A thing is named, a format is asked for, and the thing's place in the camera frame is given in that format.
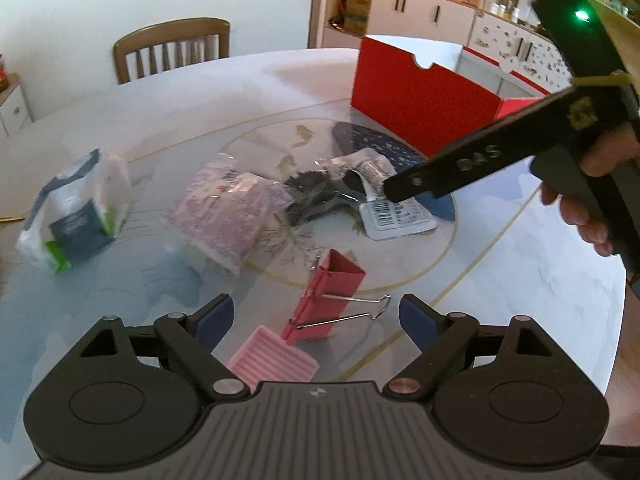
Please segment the person's right hand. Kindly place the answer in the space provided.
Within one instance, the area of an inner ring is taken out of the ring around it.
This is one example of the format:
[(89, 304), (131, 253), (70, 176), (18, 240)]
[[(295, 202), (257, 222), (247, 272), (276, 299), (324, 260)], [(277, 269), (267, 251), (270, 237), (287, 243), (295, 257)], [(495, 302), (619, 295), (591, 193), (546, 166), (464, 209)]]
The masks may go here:
[[(622, 162), (639, 162), (639, 141), (629, 122), (605, 132), (594, 142), (579, 164), (589, 177), (603, 177)], [(614, 254), (613, 242), (604, 223), (591, 218), (588, 209), (578, 200), (561, 195), (555, 188), (542, 182), (541, 201), (550, 206), (560, 200), (560, 215), (565, 223), (574, 226), (579, 236), (602, 257)]]

